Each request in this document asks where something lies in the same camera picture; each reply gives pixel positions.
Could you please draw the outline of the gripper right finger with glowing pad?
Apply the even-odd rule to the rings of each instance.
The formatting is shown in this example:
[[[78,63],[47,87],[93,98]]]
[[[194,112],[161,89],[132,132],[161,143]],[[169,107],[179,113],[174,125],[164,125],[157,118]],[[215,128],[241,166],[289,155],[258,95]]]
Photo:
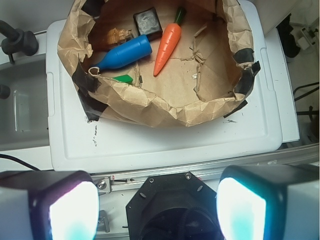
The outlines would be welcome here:
[[[230,165],[221,174],[216,210],[227,240],[318,240],[320,168]]]

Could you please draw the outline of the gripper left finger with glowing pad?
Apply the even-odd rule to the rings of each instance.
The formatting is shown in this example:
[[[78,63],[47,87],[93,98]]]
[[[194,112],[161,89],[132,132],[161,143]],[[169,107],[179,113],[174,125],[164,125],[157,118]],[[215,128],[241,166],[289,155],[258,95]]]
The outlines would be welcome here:
[[[92,240],[99,209],[98,189],[85,171],[0,174],[2,240]]]

